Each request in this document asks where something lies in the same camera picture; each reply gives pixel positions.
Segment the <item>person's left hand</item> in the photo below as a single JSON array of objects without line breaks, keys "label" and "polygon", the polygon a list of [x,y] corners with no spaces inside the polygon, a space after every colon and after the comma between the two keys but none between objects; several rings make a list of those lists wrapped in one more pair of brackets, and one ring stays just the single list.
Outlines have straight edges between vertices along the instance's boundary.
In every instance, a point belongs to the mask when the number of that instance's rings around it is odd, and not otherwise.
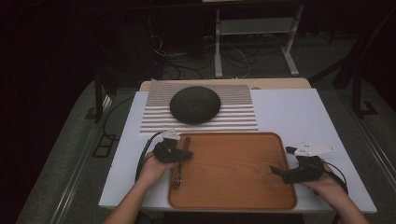
[{"label": "person's left hand", "polygon": [[145,157],[145,163],[143,164],[136,183],[143,184],[145,187],[150,188],[160,180],[167,169],[176,165],[177,163],[162,163],[155,158],[152,152],[149,152]]}]

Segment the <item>wooden tray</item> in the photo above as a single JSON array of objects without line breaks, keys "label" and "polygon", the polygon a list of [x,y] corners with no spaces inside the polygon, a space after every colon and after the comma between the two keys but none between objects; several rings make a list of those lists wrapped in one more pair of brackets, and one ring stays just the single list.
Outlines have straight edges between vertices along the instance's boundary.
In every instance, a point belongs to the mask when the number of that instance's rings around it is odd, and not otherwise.
[{"label": "wooden tray", "polygon": [[[289,169],[275,133],[183,133],[192,158],[182,168],[182,183],[169,189],[175,208],[290,210],[297,204],[293,185],[285,185],[270,165]],[[177,167],[172,170],[171,185]]]}]

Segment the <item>striped placemat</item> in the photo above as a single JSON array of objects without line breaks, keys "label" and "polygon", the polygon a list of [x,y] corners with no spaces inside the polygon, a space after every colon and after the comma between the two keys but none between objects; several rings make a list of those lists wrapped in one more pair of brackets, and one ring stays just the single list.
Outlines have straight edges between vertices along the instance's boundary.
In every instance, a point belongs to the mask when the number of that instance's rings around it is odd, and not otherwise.
[{"label": "striped placemat", "polygon": [[247,85],[201,85],[218,94],[219,113],[210,121],[190,125],[175,119],[169,109],[172,97],[180,90],[194,86],[151,80],[148,101],[140,126],[141,133],[175,129],[177,133],[257,132],[257,120]]}]

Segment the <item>person's right arm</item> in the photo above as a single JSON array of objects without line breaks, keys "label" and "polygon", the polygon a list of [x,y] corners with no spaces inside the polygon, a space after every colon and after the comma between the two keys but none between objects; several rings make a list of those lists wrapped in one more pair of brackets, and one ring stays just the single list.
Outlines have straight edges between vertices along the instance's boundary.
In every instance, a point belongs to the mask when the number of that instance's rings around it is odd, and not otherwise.
[{"label": "person's right arm", "polygon": [[[331,171],[327,164],[325,164],[325,168]],[[302,184],[313,189],[320,195],[338,213],[345,224],[369,223],[344,189],[329,175],[323,174],[316,181],[304,182]]]}]

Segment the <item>fork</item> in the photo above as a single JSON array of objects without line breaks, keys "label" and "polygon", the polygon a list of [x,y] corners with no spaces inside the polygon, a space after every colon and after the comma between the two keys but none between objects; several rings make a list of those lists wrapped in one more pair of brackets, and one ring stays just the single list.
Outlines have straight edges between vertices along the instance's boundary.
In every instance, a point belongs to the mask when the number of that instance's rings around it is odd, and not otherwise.
[{"label": "fork", "polygon": [[[191,139],[189,137],[186,137],[186,140],[184,140],[184,146],[183,146],[184,151],[186,151],[189,148],[190,140]],[[181,184],[181,167],[183,166],[183,163],[184,163],[183,161],[180,161],[178,163],[177,173],[176,173],[175,179],[172,183],[172,189],[174,189],[174,190],[178,189],[178,187]]]}]

